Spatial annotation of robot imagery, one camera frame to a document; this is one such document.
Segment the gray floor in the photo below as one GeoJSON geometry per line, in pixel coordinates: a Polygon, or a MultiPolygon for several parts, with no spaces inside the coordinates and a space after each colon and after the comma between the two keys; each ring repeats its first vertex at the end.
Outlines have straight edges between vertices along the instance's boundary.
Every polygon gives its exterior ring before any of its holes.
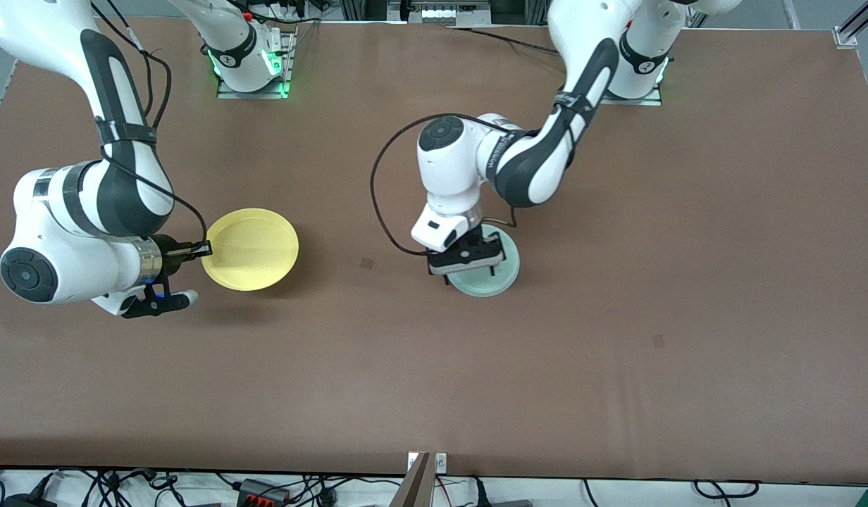
{"type": "MultiPolygon", "coordinates": [[[[793,0],[798,22],[803,29],[831,29],[862,4],[862,0],[793,0]]],[[[180,11],[164,0],[116,0],[125,14],[180,16],[180,11]]],[[[717,28],[788,28],[779,0],[744,0],[736,10],[710,18],[707,27],[717,28]]],[[[860,61],[868,81],[868,29],[859,38],[860,61]]],[[[0,97],[12,66],[0,49],[0,97]]]]}

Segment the yellow disc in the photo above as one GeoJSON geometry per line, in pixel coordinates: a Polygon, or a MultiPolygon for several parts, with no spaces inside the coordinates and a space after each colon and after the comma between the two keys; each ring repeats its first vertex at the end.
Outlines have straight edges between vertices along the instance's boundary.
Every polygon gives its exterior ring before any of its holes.
{"type": "Polygon", "coordinates": [[[283,216],[260,208],[238,209],[209,228],[211,256],[202,267],[234,291],[258,291],[279,282],[296,263],[299,240],[283,216]]]}

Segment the red wire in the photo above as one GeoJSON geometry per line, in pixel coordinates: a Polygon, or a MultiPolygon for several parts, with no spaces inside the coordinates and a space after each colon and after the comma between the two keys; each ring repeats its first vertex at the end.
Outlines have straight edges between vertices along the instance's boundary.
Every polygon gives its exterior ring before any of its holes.
{"type": "Polygon", "coordinates": [[[447,487],[443,484],[443,481],[440,480],[440,477],[437,478],[437,483],[440,484],[440,491],[443,491],[444,497],[447,498],[447,505],[449,505],[449,507],[453,507],[453,503],[452,501],[450,501],[450,494],[447,493],[447,487]]]}

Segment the brown tabletop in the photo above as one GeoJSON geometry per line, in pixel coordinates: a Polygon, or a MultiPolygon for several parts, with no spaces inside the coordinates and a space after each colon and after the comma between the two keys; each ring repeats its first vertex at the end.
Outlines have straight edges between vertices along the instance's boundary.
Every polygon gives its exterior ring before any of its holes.
{"type": "MultiPolygon", "coordinates": [[[[539,126],[558,58],[324,25],[290,99],[218,100],[186,20],[135,28],[174,70],[158,151],[176,192],[209,222],[279,212],[299,260],[254,293],[190,263],[172,281],[198,304],[132,321],[0,280],[0,464],[401,472],[431,449],[451,474],[868,482],[868,89],[830,33],[684,32],[664,105],[601,109],[556,197],[519,212],[515,285],[473,299],[388,243],[371,163],[430,113],[539,126]]],[[[379,180],[405,244],[414,135],[379,180]]],[[[19,177],[97,153],[75,84],[20,66],[0,253],[19,177]]],[[[180,206],[163,232],[198,237],[180,206]]]]}

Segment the robot logo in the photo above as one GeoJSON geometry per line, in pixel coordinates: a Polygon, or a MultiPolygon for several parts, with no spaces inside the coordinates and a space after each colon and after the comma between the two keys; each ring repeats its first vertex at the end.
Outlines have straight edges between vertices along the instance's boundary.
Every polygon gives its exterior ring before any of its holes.
{"type": "Polygon", "coordinates": [[[234,67],[237,65],[237,59],[227,54],[219,56],[218,61],[220,61],[221,65],[224,65],[225,67],[234,67]]]}

